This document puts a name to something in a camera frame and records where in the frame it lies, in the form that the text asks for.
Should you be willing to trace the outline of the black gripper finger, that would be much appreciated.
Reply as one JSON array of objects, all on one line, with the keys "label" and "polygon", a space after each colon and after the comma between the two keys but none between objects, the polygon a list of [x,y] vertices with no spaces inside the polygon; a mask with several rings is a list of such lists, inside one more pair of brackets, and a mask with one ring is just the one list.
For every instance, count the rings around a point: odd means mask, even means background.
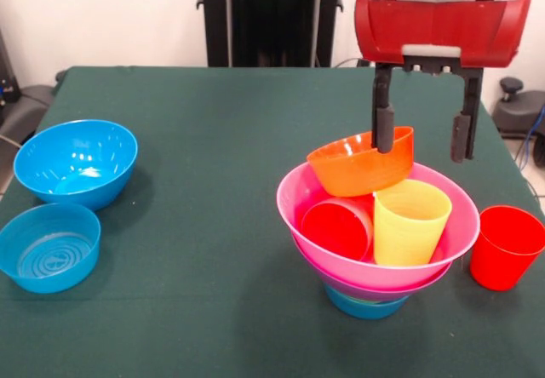
[{"label": "black gripper finger", "polygon": [[392,74],[399,65],[376,63],[372,89],[372,146],[386,154],[393,149],[394,109],[389,99]]},{"label": "black gripper finger", "polygon": [[452,73],[463,79],[464,94],[462,110],[453,121],[450,158],[462,163],[473,158],[484,69],[456,67]]}]

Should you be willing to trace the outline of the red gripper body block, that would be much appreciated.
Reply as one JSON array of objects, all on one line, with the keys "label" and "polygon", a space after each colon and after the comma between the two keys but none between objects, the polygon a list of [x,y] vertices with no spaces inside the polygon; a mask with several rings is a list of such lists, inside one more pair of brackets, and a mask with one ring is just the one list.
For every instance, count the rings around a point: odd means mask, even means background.
[{"label": "red gripper body block", "polygon": [[465,68],[509,66],[531,0],[356,0],[354,25],[366,60],[458,59]]}]

